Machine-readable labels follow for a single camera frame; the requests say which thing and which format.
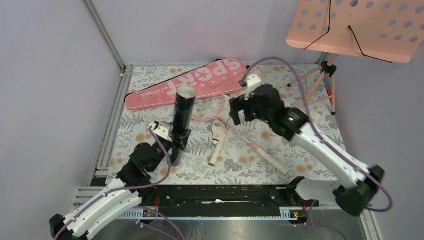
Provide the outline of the white shuttlecock pair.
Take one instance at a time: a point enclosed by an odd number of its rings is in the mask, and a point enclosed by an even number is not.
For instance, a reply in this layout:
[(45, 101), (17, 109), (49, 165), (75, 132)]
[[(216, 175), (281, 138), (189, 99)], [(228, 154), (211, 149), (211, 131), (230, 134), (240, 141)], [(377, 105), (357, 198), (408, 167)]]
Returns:
[(196, 95), (193, 95), (191, 93), (179, 93), (178, 95), (185, 99), (192, 99), (196, 97)]

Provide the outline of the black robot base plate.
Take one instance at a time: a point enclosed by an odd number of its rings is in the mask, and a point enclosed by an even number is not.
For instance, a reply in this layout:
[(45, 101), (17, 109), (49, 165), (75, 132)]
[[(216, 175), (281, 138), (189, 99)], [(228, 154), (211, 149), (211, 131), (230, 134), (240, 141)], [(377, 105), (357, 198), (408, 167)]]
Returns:
[(305, 212), (312, 204), (294, 186), (251, 184), (159, 185), (141, 202), (168, 218), (272, 218), (282, 209)]

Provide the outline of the black shuttlecock tube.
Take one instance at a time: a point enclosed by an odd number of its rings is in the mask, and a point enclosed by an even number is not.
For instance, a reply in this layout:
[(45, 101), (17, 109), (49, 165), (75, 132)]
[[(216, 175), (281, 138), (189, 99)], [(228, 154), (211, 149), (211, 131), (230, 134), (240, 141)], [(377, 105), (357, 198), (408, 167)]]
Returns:
[[(195, 95), (195, 98), (185, 99), (183, 97), (180, 97), (178, 94), (182, 93), (190, 93), (192, 95)], [(174, 114), (173, 114), (173, 120), (172, 120), (172, 142), (177, 147), (177, 134), (181, 134), (187, 129), (190, 129), (190, 122), (192, 117), (192, 112), (194, 108), (194, 103), (196, 100), (197, 92), (196, 90), (187, 85), (182, 85), (177, 88), (176, 90), (176, 98), (175, 98), (175, 104), (174, 104)], [(178, 159), (171, 159), (171, 164), (173, 167), (176, 167), (180, 165), (181, 158), (183, 151), (179, 150), (179, 158)]]

